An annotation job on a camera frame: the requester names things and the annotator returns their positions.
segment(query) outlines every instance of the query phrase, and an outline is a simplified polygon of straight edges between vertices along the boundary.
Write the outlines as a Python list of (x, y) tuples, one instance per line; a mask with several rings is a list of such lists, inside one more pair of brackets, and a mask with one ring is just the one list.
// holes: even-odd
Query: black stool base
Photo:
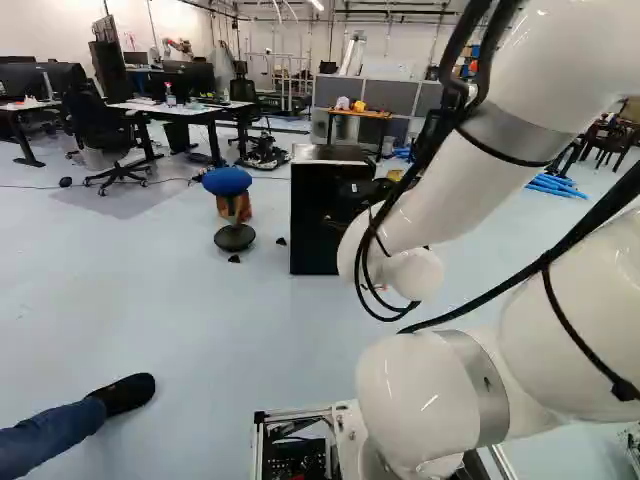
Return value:
[(213, 237), (214, 243), (225, 252), (241, 252), (255, 240), (256, 231), (249, 225), (227, 225)]

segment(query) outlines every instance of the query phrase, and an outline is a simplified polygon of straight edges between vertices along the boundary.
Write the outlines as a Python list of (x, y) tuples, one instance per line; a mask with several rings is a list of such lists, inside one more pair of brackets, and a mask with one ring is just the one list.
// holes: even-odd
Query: blue jeans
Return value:
[(19, 478), (98, 431), (107, 410), (89, 397), (0, 430), (0, 480)]

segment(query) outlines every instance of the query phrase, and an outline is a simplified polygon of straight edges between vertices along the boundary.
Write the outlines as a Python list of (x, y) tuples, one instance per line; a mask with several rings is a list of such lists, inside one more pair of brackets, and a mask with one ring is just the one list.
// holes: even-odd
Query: yellow object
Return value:
[(367, 104), (364, 103), (362, 100), (357, 100), (353, 103), (354, 112), (362, 113), (365, 111), (366, 108), (367, 108)]
[(404, 170), (389, 170), (387, 172), (387, 178), (389, 180), (393, 180), (394, 182), (399, 182), (403, 175)]

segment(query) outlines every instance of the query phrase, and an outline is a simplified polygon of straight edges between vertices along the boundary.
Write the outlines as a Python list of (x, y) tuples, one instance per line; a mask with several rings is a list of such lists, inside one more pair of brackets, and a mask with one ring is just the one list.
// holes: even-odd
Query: blue stool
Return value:
[(222, 227), (213, 237), (215, 244), (227, 252), (240, 252), (249, 248), (256, 231), (249, 225), (236, 222), (235, 198), (247, 191), (253, 179), (244, 170), (234, 167), (216, 168), (202, 177), (202, 186), (216, 196), (224, 197), (229, 206), (232, 224)]

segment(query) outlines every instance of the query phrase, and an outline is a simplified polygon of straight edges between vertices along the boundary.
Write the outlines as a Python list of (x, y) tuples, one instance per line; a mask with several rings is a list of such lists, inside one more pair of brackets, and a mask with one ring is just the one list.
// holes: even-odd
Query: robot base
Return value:
[[(325, 408), (256, 412), (250, 480), (397, 480), (367, 439), (356, 400)], [(489, 452), (502, 478), (516, 480), (502, 448), (494, 445)], [(476, 450), (464, 454), (451, 478), (490, 480)]]

